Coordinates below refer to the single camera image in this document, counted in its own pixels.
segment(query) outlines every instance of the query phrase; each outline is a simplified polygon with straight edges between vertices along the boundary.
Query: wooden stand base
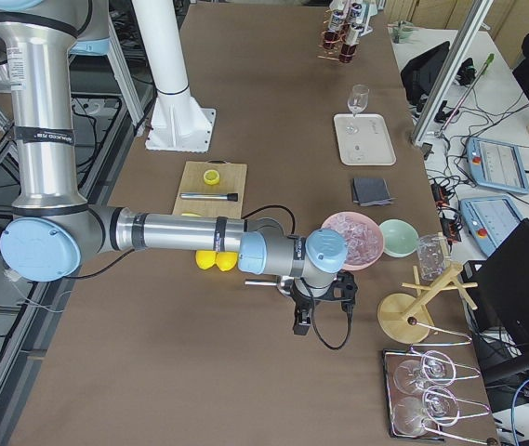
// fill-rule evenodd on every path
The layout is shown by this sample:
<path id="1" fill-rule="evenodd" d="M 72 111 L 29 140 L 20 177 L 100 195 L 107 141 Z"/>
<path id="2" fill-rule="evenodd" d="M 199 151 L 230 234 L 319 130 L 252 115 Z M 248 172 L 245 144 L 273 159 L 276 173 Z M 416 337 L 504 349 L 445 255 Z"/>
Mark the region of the wooden stand base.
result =
<path id="1" fill-rule="evenodd" d="M 405 293 L 387 295 L 382 299 L 377 307 L 377 319 L 386 335 L 403 344 L 415 344 L 430 334 L 429 328 L 410 325 L 407 321 L 403 321 L 404 311 L 416 301 L 413 296 Z M 419 322 L 432 325 L 428 316 L 425 306 L 420 306 L 419 311 L 413 315 Z"/>

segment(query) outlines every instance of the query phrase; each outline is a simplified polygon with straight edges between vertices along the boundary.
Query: yellow object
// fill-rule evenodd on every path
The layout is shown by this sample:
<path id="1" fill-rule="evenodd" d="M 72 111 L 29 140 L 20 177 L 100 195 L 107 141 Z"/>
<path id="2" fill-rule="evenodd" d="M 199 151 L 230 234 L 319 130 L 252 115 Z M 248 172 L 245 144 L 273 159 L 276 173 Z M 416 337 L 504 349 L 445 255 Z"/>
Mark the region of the yellow object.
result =
<path id="1" fill-rule="evenodd" d="M 208 186 L 214 186 L 220 182 L 220 174 L 215 169 L 206 170 L 202 178 Z"/>
<path id="2" fill-rule="evenodd" d="M 217 266 L 221 271 L 229 271 L 237 265 L 237 253 L 217 253 Z"/>
<path id="3" fill-rule="evenodd" d="M 196 251 L 196 265 L 199 269 L 212 268 L 217 263 L 216 251 Z"/>

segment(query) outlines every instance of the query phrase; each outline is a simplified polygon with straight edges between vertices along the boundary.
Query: brown table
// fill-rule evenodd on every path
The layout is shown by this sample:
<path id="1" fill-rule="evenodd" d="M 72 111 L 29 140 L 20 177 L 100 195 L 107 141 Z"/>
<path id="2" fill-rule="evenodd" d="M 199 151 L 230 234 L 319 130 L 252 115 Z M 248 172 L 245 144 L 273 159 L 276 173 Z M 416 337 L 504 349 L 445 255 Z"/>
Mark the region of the brown table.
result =
<path id="1" fill-rule="evenodd" d="M 413 125 L 385 19 L 374 19 L 376 30 L 344 65 L 317 58 L 323 14 L 313 7 L 192 6 L 182 43 L 193 95 L 218 112 L 211 149 L 153 152 L 137 139 L 111 204 L 169 213 L 184 163 L 222 159 L 248 164 L 246 212 L 287 205 L 300 234 L 343 210 L 363 210 L 377 222 L 402 218 L 420 234 L 439 230 L 422 157 L 408 143 Z M 346 111 L 356 83 L 370 85 L 368 111 L 386 119 L 397 156 L 392 167 L 339 160 L 332 118 Z M 387 179 L 395 203 L 353 204 L 350 180 L 357 176 Z M 288 225 L 281 213 L 267 215 Z M 84 272 L 113 257 L 94 259 Z M 414 263 L 413 256 L 383 256 L 355 274 L 352 337 L 333 352 L 312 331 L 294 336 L 293 303 L 271 288 L 247 288 L 242 272 L 201 271 L 192 252 L 136 253 L 76 285 L 12 444 L 393 443 L 380 350 L 400 346 L 381 332 L 376 308 L 402 291 Z M 434 299 L 430 311 L 441 326 L 466 326 L 455 295 Z M 337 343 L 344 313 L 331 304 L 316 313 L 323 334 Z M 475 362 L 472 348 L 452 353 Z M 479 380 L 455 391 L 485 400 Z M 487 418 L 453 431 L 495 435 Z"/>

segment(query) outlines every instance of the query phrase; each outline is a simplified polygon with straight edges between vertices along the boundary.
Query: blue cable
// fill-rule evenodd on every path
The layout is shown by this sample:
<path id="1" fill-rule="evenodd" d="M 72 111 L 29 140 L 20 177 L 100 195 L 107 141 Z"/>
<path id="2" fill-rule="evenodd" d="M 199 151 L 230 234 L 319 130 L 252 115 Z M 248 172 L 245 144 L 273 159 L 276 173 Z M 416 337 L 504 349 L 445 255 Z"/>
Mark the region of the blue cable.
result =
<path id="1" fill-rule="evenodd" d="M 520 442 L 518 442 L 518 435 L 516 434 L 516 423 L 514 422 L 514 408 L 516 407 L 516 399 L 518 399 L 518 395 L 521 393 L 521 390 L 529 383 L 529 378 L 526 379 L 522 384 L 518 386 L 516 391 L 514 392 L 514 398 L 512 398 L 512 407 L 510 407 L 509 415 L 512 423 L 512 435 L 514 436 L 514 444 L 516 446 L 520 446 Z"/>

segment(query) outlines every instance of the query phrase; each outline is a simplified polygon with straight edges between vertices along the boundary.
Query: pink bowl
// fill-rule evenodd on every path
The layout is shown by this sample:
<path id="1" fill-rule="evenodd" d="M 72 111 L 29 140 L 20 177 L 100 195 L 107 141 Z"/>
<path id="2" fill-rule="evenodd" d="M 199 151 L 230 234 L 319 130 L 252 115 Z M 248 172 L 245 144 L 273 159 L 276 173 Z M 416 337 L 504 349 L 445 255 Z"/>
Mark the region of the pink bowl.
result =
<path id="1" fill-rule="evenodd" d="M 347 242 L 347 260 L 343 269 L 367 268 L 384 252 L 384 236 L 369 216 L 357 212 L 339 212 L 326 219 L 322 228 L 335 230 Z"/>

